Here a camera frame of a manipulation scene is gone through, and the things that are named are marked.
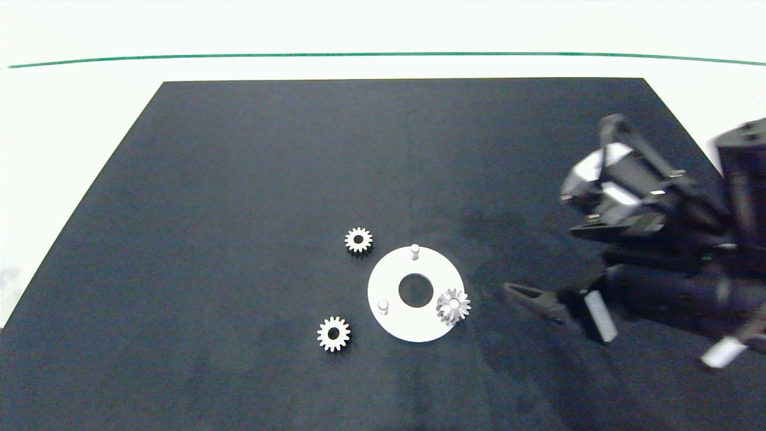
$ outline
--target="bevel gear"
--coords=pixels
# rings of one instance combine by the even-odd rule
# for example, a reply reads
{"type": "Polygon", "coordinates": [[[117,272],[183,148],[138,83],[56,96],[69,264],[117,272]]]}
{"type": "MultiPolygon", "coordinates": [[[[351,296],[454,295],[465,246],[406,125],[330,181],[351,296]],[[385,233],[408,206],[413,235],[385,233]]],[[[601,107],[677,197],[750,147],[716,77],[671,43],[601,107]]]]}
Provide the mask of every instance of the bevel gear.
{"type": "Polygon", "coordinates": [[[351,229],[345,236],[345,247],[351,253],[364,253],[372,247],[372,234],[364,228],[351,229]]]}
{"type": "Polygon", "coordinates": [[[340,350],[341,347],[345,347],[345,342],[350,340],[349,335],[351,334],[351,331],[349,330],[349,324],[345,322],[345,319],[331,317],[330,319],[325,319],[324,324],[319,325],[319,330],[316,333],[319,334],[316,338],[319,340],[319,346],[324,347],[325,350],[334,352],[340,350]],[[338,330],[338,336],[335,338],[329,336],[329,332],[333,328],[338,330]]]}
{"type": "Polygon", "coordinates": [[[445,324],[456,324],[468,315],[471,302],[464,291],[448,289],[436,301],[437,316],[445,324]]]}

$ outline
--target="metal pin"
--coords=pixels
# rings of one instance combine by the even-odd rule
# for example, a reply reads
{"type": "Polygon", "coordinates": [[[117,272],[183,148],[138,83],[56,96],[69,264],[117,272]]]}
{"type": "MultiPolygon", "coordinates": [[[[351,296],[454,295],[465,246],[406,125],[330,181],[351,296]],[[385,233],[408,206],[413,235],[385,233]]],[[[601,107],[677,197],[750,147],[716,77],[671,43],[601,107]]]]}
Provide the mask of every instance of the metal pin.
{"type": "Polygon", "coordinates": [[[383,315],[388,314],[388,301],[385,299],[378,301],[378,311],[383,315]]]}

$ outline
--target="spur gear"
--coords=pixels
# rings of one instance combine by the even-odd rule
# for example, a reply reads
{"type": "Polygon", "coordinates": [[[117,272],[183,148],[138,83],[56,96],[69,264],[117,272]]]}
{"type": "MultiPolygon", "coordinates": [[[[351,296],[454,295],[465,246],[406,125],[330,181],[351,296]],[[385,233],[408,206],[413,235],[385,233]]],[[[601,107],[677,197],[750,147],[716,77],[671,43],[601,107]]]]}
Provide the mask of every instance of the spur gear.
{"type": "Polygon", "coordinates": [[[334,352],[340,350],[341,347],[345,347],[345,342],[350,339],[349,324],[345,322],[345,319],[340,317],[331,317],[325,319],[324,324],[319,325],[319,330],[316,332],[319,336],[316,338],[319,340],[319,346],[324,347],[325,350],[334,352]],[[338,330],[338,336],[335,338],[330,337],[329,332],[332,329],[338,330]]]}
{"type": "Polygon", "coordinates": [[[437,316],[445,324],[454,325],[466,318],[471,309],[470,302],[466,292],[448,289],[436,301],[437,316]]]}
{"type": "Polygon", "coordinates": [[[372,234],[364,228],[351,229],[345,236],[345,247],[351,253],[364,253],[372,247],[372,234]]]}

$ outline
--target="metal part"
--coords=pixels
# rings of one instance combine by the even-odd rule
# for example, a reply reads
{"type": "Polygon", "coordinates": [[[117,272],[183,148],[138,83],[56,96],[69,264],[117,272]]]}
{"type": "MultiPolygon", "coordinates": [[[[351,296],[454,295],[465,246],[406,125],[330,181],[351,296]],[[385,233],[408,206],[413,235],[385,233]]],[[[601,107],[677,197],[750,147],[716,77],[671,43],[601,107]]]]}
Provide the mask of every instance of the metal part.
{"type": "Polygon", "coordinates": [[[426,278],[434,292],[465,292],[460,273],[449,259],[430,248],[409,245],[389,252],[372,269],[367,288],[370,310],[383,329],[396,338],[416,343],[436,340],[454,326],[444,324],[434,313],[438,294],[417,308],[401,299],[399,284],[412,274],[426,278]],[[417,250],[417,259],[413,259],[414,250],[417,250]]]}
{"type": "Polygon", "coordinates": [[[372,234],[364,228],[351,229],[345,236],[345,247],[351,253],[364,253],[372,247],[372,234]]]}
{"type": "Polygon", "coordinates": [[[345,347],[345,342],[350,340],[351,331],[349,330],[349,324],[345,322],[345,319],[340,317],[331,317],[325,319],[324,324],[319,325],[319,330],[316,332],[319,336],[316,338],[319,341],[319,346],[324,347],[325,350],[334,352],[341,350],[345,347]],[[330,337],[330,330],[336,329],[338,331],[337,337],[330,337]]]}
{"type": "Polygon", "coordinates": [[[436,302],[437,316],[445,324],[454,325],[466,318],[471,309],[470,302],[466,292],[449,289],[439,295],[436,302]]]}

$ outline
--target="white wall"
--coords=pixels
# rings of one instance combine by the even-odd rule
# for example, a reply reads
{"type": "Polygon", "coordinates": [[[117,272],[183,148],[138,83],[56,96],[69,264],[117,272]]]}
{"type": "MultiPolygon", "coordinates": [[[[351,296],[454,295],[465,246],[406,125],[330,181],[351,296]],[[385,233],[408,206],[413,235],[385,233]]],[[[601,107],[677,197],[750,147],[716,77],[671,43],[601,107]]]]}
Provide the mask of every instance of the white wall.
{"type": "Polygon", "coordinates": [[[0,2],[0,327],[163,81],[644,77],[709,141],[766,117],[766,65],[564,56],[187,58],[166,54],[514,51],[766,63],[766,2],[0,2]]]}

